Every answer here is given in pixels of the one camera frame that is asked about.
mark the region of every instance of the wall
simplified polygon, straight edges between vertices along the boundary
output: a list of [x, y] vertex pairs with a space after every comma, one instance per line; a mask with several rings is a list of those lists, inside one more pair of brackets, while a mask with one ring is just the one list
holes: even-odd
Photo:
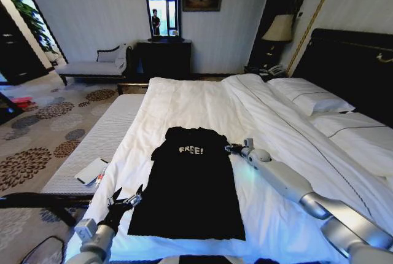
[[[197, 73], [241, 72], [266, 0], [222, 0], [220, 12], [183, 12]], [[36, 0], [69, 62], [150, 37], [146, 0]]]
[[41, 47], [38, 45], [36, 39], [34, 38], [33, 34], [31, 34], [30, 29], [27, 27], [25, 21], [19, 14], [19, 11], [14, 6], [11, 0], [0, 0], [3, 6], [7, 9], [8, 13], [17, 24], [19, 30], [22, 32], [24, 37], [26, 38], [28, 44], [34, 50], [36, 55], [38, 56], [41, 63], [45, 66], [45, 68], [50, 68], [52, 64], [49, 62], [48, 58], [46, 57], [45, 53], [42, 51]]
[[[300, 10], [304, 14], [295, 25], [294, 40], [291, 44], [288, 44], [282, 55], [281, 63], [284, 66], [290, 63], [319, 1], [304, 0]], [[391, 0], [325, 0], [305, 43], [294, 61], [291, 72], [302, 57], [314, 28], [393, 34], [393, 3]]]

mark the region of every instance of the green plant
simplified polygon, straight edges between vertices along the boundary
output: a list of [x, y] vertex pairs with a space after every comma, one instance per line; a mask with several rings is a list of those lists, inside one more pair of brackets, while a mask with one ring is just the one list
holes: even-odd
[[30, 29], [43, 51], [57, 54], [57, 52], [53, 50], [49, 37], [44, 33], [45, 30], [42, 27], [43, 23], [36, 17], [36, 15], [39, 15], [39, 12], [26, 3], [23, 3], [22, 0], [11, 1], [18, 9], [27, 27]]

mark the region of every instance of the black t-shirt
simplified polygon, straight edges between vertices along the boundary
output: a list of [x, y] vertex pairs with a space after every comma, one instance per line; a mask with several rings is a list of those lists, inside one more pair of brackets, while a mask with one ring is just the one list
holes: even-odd
[[160, 28], [157, 28], [158, 24], [160, 23], [160, 19], [158, 17], [152, 17], [152, 25], [153, 25], [153, 34], [154, 35], [159, 35], [160, 34]]
[[149, 184], [129, 235], [177, 239], [242, 239], [227, 138], [204, 128], [169, 128], [154, 150]]

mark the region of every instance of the red object on floor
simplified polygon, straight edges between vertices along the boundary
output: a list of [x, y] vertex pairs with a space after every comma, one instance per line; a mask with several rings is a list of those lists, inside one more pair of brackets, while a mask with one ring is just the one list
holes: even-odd
[[29, 103], [33, 97], [19, 97], [19, 98], [12, 98], [13, 103]]
[[32, 97], [19, 97], [19, 98], [13, 98], [12, 102], [15, 103], [18, 107], [28, 107], [30, 105], [30, 102], [33, 98]]

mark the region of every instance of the floral carpet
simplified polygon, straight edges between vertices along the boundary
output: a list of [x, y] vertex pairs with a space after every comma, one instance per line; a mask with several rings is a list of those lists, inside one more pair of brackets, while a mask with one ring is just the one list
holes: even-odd
[[[0, 196], [40, 192], [116, 99], [115, 83], [69, 79], [64, 87], [55, 72], [19, 86], [0, 86], [8, 98], [32, 97], [25, 112], [0, 125]], [[83, 210], [70, 209], [75, 217]], [[71, 229], [46, 209], [0, 209], [0, 259], [20, 263], [49, 236], [67, 242]], [[29, 263], [60, 263], [58, 241], [45, 242]]]

